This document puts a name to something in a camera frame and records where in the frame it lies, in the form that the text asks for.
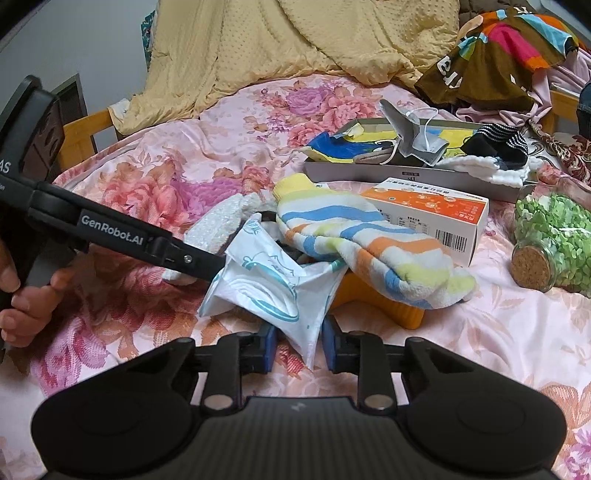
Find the silver bolt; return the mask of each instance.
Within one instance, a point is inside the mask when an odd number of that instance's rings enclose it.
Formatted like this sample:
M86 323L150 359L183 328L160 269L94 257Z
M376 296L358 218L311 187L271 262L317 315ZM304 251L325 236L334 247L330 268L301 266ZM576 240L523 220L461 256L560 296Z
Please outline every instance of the silver bolt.
M226 410L230 408L234 402L227 395L209 395L203 400L203 405L211 410Z
M367 397L364 401L365 405L373 410L386 410L394 405L394 400L387 395L374 394Z

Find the glass jar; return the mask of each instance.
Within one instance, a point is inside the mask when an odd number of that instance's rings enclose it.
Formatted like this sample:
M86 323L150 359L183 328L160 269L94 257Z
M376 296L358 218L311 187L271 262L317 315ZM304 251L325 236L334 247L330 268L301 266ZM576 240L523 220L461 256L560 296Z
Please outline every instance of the glass jar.
M515 204L511 275L525 288L591 297L591 189L570 177L526 185Z

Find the black robotic gripper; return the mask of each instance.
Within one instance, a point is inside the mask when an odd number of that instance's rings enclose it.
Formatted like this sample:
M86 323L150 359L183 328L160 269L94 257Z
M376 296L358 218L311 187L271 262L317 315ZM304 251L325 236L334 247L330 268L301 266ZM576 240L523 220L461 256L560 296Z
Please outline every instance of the black robotic gripper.
M45 480L556 479L566 422L546 396L422 338L322 328L350 397L242 398L270 372L277 331L195 347L180 338L47 399L33 417ZM190 404L200 372L199 406ZM399 372L410 401L399 406Z

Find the dotted beige blanket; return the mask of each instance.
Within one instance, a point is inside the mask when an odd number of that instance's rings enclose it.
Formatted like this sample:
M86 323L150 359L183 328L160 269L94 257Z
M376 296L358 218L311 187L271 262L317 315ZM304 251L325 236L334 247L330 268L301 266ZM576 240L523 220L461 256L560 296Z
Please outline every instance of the dotted beige blanket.
M412 87L454 46L458 0L161 0L146 87L122 134L313 72Z

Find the cardboard box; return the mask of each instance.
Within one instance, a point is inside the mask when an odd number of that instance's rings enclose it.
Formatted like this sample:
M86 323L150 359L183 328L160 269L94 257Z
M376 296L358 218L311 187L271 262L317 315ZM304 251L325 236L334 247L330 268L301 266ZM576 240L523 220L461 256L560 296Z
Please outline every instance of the cardboard box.
M363 125L365 131L380 132L392 130L392 125L385 118L367 118L352 120L339 130L339 133L347 131L354 124ZM449 127L454 129L478 129L481 124L468 122L455 122L448 120L432 120L429 123L433 127ZM436 185L452 190L486 197L489 200L515 203L519 189L505 185L494 185L484 180L472 177L469 173L439 168L426 167L417 158L404 158L400 154L394 157L396 165L361 165L356 163L332 163L327 161L314 161L310 158L304 163L304 172L311 181L320 183L323 181L365 181L379 183L388 178L419 181L429 185Z
M361 195L390 223L437 238L455 263L470 265L486 226L487 198L400 179L385 180Z

